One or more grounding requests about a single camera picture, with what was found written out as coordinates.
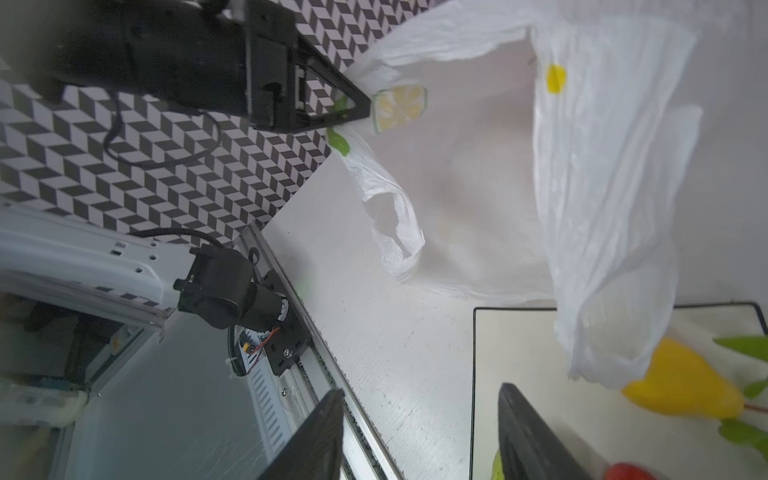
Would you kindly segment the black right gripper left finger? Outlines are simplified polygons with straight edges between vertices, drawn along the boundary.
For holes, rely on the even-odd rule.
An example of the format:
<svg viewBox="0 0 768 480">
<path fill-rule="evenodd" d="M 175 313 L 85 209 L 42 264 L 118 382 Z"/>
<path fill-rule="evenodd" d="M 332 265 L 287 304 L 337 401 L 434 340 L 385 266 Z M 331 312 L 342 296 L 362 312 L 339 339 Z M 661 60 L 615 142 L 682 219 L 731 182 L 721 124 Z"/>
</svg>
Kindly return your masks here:
<svg viewBox="0 0 768 480">
<path fill-rule="evenodd" d="M 338 480 L 343 460 L 344 393 L 330 390 L 259 480 Z"/>
</svg>

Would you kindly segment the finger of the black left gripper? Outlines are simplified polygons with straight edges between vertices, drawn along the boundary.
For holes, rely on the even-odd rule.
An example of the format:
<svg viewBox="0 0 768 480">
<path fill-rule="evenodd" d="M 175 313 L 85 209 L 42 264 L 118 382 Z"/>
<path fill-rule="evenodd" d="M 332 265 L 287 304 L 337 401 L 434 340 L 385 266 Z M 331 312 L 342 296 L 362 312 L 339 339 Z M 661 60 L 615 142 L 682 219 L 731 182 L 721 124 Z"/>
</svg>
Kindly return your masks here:
<svg viewBox="0 0 768 480">
<path fill-rule="evenodd" d="M 293 115 L 294 129 L 321 129 L 368 118 L 370 98 L 354 85 L 330 60 L 321 54 L 306 38 L 298 38 L 294 50 L 295 88 Z M 307 110 L 307 81 L 317 79 L 341 94 L 344 106 L 327 113 L 311 114 Z"/>
</svg>

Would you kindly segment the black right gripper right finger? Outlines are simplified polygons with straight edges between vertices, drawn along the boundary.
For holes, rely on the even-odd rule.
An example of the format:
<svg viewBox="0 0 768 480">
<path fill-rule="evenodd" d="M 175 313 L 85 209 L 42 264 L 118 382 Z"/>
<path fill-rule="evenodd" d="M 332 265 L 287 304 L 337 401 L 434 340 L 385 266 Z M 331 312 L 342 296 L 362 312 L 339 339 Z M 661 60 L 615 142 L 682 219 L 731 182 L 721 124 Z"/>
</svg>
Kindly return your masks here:
<svg viewBox="0 0 768 480">
<path fill-rule="evenodd" d="M 502 384 L 498 394 L 498 441 L 505 479 L 590 479 L 511 383 Z"/>
</svg>

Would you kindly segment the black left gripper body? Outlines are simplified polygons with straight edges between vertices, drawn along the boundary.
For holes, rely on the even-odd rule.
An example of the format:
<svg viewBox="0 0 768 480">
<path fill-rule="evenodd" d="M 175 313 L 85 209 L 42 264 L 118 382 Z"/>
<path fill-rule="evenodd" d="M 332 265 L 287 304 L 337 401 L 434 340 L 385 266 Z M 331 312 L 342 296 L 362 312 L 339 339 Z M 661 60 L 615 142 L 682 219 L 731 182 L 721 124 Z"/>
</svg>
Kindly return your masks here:
<svg viewBox="0 0 768 480">
<path fill-rule="evenodd" d="M 297 129 L 293 11 L 247 1 L 244 18 L 223 1 L 46 1 L 35 90 L 59 102 L 66 87 L 151 95 L 181 111 L 246 118 L 261 130 Z"/>
</svg>

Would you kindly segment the large red fake apple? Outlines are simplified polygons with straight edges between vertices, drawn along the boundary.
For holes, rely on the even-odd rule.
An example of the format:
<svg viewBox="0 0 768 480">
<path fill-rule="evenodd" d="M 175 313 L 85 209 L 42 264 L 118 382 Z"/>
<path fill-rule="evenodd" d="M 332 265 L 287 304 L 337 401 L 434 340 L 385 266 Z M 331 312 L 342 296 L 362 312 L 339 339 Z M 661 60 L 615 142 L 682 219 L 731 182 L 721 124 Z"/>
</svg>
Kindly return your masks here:
<svg viewBox="0 0 768 480">
<path fill-rule="evenodd" d="M 615 463 L 609 466 L 602 477 L 603 480 L 656 480 L 649 471 L 630 463 Z"/>
</svg>

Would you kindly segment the yellow fake lemon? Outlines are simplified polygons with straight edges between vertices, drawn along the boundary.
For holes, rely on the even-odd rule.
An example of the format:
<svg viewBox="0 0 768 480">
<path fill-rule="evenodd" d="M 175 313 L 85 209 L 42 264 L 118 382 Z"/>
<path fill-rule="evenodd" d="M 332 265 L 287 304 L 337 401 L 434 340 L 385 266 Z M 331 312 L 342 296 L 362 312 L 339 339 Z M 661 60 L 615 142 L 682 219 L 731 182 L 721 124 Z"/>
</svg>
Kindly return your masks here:
<svg viewBox="0 0 768 480">
<path fill-rule="evenodd" d="M 663 338 L 643 379 L 629 383 L 622 395 L 645 410 L 683 417 L 718 420 L 718 434 L 736 446 L 767 457 L 767 431 L 740 419 L 746 411 L 766 414 L 750 400 L 767 391 L 765 378 L 738 388 L 691 347 Z"/>
</svg>

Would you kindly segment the white lemon-print plastic bag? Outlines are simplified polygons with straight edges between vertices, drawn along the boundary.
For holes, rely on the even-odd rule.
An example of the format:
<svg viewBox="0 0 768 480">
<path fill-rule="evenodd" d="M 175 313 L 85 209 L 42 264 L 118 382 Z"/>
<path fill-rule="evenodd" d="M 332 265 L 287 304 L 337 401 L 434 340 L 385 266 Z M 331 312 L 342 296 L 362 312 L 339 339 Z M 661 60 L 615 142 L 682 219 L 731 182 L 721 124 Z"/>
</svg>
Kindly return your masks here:
<svg viewBox="0 0 768 480">
<path fill-rule="evenodd" d="M 674 203 L 700 107 L 673 99 L 688 1 L 450 1 L 347 70 L 371 100 L 334 156 L 398 281 L 552 301 L 574 379 L 643 378 L 678 265 Z"/>
</svg>

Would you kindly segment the green fake pear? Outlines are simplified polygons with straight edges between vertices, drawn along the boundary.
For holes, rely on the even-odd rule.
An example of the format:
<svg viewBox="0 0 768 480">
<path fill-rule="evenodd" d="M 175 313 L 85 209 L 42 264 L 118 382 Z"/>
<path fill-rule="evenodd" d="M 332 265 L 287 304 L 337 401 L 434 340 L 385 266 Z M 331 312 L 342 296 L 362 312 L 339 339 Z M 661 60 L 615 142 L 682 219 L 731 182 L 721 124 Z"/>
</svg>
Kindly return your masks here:
<svg viewBox="0 0 768 480">
<path fill-rule="evenodd" d="M 491 467 L 491 480 L 505 480 L 505 475 L 503 471 L 503 465 L 502 465 L 502 458 L 500 451 L 497 451 Z"/>
</svg>

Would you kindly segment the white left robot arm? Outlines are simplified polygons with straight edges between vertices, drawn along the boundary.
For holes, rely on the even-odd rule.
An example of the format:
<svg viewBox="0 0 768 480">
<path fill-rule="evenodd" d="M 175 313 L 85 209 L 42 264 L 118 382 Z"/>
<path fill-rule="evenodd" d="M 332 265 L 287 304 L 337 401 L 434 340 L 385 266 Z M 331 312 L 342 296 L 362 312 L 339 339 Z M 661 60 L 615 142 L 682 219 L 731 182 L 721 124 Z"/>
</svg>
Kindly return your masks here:
<svg viewBox="0 0 768 480">
<path fill-rule="evenodd" d="M 272 1 L 5 1 L 1 56 L 45 100 L 67 87 L 150 95 L 175 112 L 223 113 L 297 134 L 368 117 L 368 96 Z M 185 248 L 47 213 L 1 210 L 1 267 L 106 287 L 195 314 L 217 329 L 281 327 L 289 300 L 260 285 L 253 255 L 209 239 Z"/>
</svg>

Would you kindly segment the white perforated vent strip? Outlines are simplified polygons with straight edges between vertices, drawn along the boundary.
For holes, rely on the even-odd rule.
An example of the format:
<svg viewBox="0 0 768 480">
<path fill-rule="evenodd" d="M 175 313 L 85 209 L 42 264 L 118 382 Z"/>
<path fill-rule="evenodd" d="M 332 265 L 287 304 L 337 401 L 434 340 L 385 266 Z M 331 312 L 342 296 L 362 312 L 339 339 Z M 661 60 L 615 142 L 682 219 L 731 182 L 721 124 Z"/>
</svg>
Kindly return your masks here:
<svg viewBox="0 0 768 480">
<path fill-rule="evenodd" d="M 260 359 L 246 377 L 256 422 L 269 463 L 275 460 L 293 435 L 282 389 L 266 359 Z"/>
</svg>

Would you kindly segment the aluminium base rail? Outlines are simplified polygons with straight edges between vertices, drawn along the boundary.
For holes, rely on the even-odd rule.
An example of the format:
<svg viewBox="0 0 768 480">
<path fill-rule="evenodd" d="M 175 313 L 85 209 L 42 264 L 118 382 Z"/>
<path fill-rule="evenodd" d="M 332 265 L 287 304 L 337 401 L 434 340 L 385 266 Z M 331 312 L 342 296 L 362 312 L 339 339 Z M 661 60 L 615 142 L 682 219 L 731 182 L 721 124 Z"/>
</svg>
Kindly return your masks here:
<svg viewBox="0 0 768 480">
<path fill-rule="evenodd" d="M 343 460 L 340 477 L 342 479 L 401 479 L 403 474 L 355 396 L 259 228 L 249 226 L 244 229 L 234 245 L 244 254 L 252 248 L 259 250 L 260 256 L 256 260 L 259 277 L 268 286 L 275 287 L 287 296 L 291 311 L 298 317 L 298 324 L 306 330 L 308 341 L 304 346 L 287 347 L 280 341 L 272 339 L 270 343 L 277 346 L 277 354 L 265 354 L 261 357 L 268 361 L 282 389 L 283 402 L 288 411 L 293 435 L 309 417 L 321 398 L 328 391 L 338 388 L 344 392 L 345 401 Z M 241 357 L 252 369 L 260 360 L 249 358 L 246 354 L 242 354 Z"/>
</svg>

